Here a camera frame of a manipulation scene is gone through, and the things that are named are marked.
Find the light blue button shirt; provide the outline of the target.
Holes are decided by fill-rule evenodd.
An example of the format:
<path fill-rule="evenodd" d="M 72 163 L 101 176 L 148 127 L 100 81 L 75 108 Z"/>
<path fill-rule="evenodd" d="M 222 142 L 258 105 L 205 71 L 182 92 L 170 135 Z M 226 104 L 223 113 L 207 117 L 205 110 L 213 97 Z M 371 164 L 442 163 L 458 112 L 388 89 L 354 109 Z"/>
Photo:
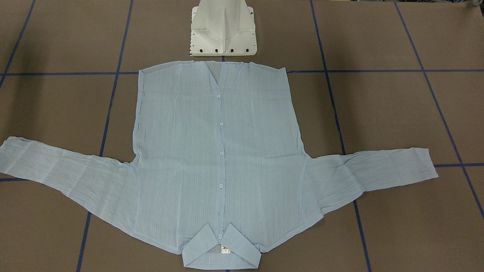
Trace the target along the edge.
<path fill-rule="evenodd" d="M 426 148 L 310 157 L 287 73 L 176 61 L 140 70 L 132 162 L 26 138 L 1 172 L 45 184 L 200 270 L 259 267 L 271 251 L 363 193 L 437 178 Z"/>

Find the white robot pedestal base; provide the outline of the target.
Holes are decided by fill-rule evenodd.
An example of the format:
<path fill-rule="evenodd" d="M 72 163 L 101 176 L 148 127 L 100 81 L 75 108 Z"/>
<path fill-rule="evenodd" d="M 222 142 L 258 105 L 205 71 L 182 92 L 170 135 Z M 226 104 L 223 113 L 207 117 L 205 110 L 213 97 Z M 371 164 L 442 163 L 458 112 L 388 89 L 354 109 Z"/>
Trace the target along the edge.
<path fill-rule="evenodd" d="M 253 56 L 254 9 L 245 0 L 201 0 L 191 10 L 192 56 Z"/>

